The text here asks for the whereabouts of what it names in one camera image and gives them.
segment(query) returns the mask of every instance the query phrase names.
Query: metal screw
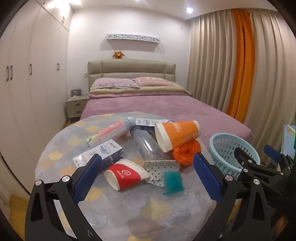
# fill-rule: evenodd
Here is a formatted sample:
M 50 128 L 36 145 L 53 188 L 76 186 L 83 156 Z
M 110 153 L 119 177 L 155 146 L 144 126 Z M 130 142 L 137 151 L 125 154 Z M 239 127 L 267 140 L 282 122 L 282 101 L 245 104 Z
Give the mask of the metal screw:
M 259 185 L 260 184 L 260 181 L 258 179 L 254 179 L 253 182 L 256 184 L 256 185 Z
M 63 182 L 67 182 L 67 181 L 69 181 L 70 180 L 70 177 L 69 176 L 64 176 L 63 178 L 62 178 L 62 181 Z
M 226 179 L 227 181 L 232 181 L 232 180 L 233 180 L 233 177 L 232 177 L 231 175 L 226 175 L 226 176 L 225 176 L 225 179 Z
M 37 180 L 37 181 L 35 182 L 35 185 L 36 185 L 36 186 L 39 186 L 41 183 L 42 183 L 41 180 Z

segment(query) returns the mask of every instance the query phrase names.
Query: paper cup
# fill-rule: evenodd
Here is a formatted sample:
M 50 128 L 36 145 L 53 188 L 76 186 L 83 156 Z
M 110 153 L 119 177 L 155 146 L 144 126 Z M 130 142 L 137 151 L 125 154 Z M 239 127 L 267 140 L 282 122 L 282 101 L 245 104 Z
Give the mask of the paper cup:
M 136 163 L 121 159 L 105 171 L 107 182 L 117 191 L 128 188 L 146 178 L 148 172 Z
M 158 123 L 155 125 L 157 142 L 164 152 L 171 151 L 200 136 L 200 125 L 197 121 Z

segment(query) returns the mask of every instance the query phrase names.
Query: pillow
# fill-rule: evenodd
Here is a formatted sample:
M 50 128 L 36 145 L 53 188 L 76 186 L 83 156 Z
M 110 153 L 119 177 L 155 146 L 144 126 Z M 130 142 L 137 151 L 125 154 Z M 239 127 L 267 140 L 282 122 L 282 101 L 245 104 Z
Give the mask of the pillow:
M 139 86 L 173 86 L 173 83 L 162 78 L 139 77 L 132 80 L 135 81 Z
M 140 88 L 134 81 L 130 79 L 116 79 L 116 78 L 101 78 L 96 79 L 93 89 L 105 89 L 105 88 Z

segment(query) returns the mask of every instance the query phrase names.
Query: ceiling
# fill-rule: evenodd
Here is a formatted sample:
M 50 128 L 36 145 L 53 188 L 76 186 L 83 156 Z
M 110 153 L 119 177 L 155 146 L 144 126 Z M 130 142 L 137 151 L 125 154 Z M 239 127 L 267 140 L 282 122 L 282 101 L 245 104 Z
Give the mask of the ceiling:
M 267 0 L 80 0 L 73 10 L 93 7 L 137 7 L 163 12 L 183 20 L 230 8 L 262 8 L 276 10 Z M 193 9 L 191 14 L 186 9 Z

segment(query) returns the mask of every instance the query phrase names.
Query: round table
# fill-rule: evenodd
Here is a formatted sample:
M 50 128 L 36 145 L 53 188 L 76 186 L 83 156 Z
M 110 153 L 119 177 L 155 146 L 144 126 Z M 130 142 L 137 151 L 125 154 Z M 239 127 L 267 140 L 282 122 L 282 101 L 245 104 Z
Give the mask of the round table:
M 35 177 L 45 183 L 57 182 L 77 169 L 72 158 L 89 150 L 85 139 L 116 121 L 127 118 L 165 119 L 141 112 L 91 116 L 60 131 L 42 153 Z M 202 153 L 213 163 L 204 144 Z M 123 148 L 123 157 L 143 166 L 130 133 L 117 139 Z M 164 189 L 150 183 L 141 183 L 123 191 L 114 190 L 99 175 L 85 201 L 78 204 L 93 229 L 104 241 L 191 241 L 206 223 L 216 202 L 212 201 L 193 166 L 180 169 L 186 193 L 171 199 L 163 196 Z M 67 234 L 75 237 L 55 201 L 61 222 Z

